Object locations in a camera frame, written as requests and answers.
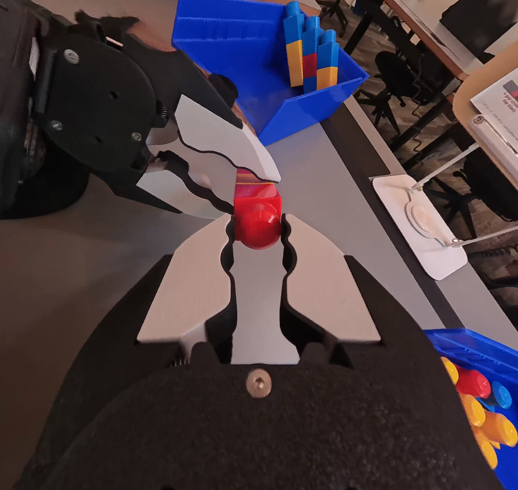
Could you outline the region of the yellow mega block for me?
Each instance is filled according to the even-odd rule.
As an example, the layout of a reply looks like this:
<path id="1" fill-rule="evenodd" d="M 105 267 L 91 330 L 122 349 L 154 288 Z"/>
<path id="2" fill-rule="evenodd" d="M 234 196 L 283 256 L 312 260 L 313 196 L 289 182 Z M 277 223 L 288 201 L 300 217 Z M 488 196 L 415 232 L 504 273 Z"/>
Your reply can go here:
<path id="1" fill-rule="evenodd" d="M 264 181 L 256 177 L 255 174 L 246 169 L 237 169 L 236 172 L 237 185 L 270 185 L 272 181 Z"/>

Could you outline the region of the black textured pad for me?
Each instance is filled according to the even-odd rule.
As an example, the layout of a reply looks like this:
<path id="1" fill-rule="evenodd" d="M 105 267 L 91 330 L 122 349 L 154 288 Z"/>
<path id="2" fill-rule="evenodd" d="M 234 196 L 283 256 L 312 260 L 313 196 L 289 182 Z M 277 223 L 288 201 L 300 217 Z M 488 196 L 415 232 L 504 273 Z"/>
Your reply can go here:
<path id="1" fill-rule="evenodd" d="M 84 195 L 90 173 L 82 165 L 47 160 L 17 190 L 13 205 L 1 210 L 1 220 L 28 219 L 62 211 Z"/>

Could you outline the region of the blue plastic bin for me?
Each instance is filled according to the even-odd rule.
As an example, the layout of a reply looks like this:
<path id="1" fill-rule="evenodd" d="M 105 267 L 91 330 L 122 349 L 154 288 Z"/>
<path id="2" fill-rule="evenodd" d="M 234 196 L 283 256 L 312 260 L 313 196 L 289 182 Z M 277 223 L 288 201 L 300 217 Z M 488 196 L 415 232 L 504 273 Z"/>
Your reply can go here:
<path id="1" fill-rule="evenodd" d="M 178 0 L 172 44 L 202 68 L 228 77 L 238 90 L 241 107 L 257 137 L 268 146 L 329 118 L 368 78 L 334 40 L 323 77 L 335 85 L 304 91 L 291 85 L 286 31 L 308 34 L 303 23 L 324 31 L 318 16 L 307 16 L 297 1 L 287 5 L 252 0 Z"/>
<path id="2" fill-rule="evenodd" d="M 513 404 L 503 410 L 517 427 L 517 351 L 466 328 L 425 330 L 439 356 L 467 369 L 474 369 L 490 381 L 502 383 Z M 502 446 L 498 467 L 493 470 L 505 489 L 517 489 L 517 446 Z"/>

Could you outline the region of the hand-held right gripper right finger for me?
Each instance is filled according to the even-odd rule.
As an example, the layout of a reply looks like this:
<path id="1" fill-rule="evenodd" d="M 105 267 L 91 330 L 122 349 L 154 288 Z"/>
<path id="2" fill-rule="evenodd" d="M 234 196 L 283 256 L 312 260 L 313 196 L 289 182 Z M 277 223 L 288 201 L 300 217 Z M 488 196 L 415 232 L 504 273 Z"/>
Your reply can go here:
<path id="1" fill-rule="evenodd" d="M 379 344 L 381 337 L 346 262 L 331 240 L 292 214 L 283 214 L 281 307 L 331 344 Z"/>

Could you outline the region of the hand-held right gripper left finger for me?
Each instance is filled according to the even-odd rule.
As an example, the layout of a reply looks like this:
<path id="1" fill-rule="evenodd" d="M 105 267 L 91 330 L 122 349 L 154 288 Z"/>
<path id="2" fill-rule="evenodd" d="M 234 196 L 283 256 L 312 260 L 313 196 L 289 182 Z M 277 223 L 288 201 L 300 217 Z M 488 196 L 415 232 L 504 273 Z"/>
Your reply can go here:
<path id="1" fill-rule="evenodd" d="M 223 215 L 174 252 L 137 335 L 139 343 L 178 343 L 186 355 L 198 342 L 231 348 L 237 327 L 234 218 Z"/>

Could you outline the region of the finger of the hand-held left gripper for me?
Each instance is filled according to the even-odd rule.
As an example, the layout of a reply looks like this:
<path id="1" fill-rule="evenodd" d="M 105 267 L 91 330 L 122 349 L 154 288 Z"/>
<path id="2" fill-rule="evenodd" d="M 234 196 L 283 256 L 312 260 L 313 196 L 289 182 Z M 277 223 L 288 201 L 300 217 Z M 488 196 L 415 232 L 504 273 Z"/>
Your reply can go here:
<path id="1" fill-rule="evenodd" d="M 225 157 L 260 180 L 280 182 L 275 161 L 246 124 L 237 128 L 184 94 L 179 98 L 175 118 L 185 146 Z"/>
<path id="2" fill-rule="evenodd" d="M 177 212 L 194 217 L 215 220 L 235 213 L 233 204 L 214 193 L 207 175 L 203 174 L 200 181 L 192 178 L 188 161 L 171 150 L 158 152 L 136 187 Z"/>

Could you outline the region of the black computer monitor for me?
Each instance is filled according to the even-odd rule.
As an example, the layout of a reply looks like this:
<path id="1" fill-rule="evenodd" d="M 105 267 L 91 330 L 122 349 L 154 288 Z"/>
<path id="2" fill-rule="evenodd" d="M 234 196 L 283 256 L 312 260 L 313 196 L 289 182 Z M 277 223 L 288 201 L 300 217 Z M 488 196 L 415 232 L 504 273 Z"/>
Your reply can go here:
<path id="1" fill-rule="evenodd" d="M 486 49 L 513 28 L 513 16 L 504 18 L 502 9 L 490 0 L 458 0 L 443 13 L 439 22 L 477 59 L 492 58 Z"/>

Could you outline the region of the pile of mega blocks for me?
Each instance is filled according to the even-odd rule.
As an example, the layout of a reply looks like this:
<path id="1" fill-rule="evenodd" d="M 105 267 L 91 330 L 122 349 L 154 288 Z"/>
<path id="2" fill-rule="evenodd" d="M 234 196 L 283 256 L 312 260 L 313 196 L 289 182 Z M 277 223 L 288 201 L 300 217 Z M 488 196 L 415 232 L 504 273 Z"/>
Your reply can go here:
<path id="1" fill-rule="evenodd" d="M 490 381 L 481 372 L 463 368 L 444 356 L 440 359 L 457 390 L 475 441 L 495 470 L 502 446 L 517 446 L 517 427 L 502 413 L 511 408 L 512 396 L 502 383 Z"/>

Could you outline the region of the row of mega block towers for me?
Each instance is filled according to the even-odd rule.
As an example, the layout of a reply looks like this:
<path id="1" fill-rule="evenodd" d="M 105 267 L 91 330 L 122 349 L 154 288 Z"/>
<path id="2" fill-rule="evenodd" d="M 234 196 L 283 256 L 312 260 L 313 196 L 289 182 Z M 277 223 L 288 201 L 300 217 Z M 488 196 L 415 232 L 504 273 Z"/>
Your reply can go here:
<path id="1" fill-rule="evenodd" d="M 289 85 L 304 93 L 338 83 L 339 45 L 334 30 L 324 30 L 319 16 L 306 16 L 297 1 L 285 6 L 283 18 Z"/>

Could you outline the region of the red mega block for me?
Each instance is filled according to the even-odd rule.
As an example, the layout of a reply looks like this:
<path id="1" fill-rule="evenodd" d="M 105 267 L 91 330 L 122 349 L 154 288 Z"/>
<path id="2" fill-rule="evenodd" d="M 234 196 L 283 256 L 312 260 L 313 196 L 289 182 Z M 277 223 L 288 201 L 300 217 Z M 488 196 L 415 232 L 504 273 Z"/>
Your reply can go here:
<path id="1" fill-rule="evenodd" d="M 282 197 L 273 183 L 236 182 L 234 193 L 235 239 L 263 250 L 281 236 Z"/>

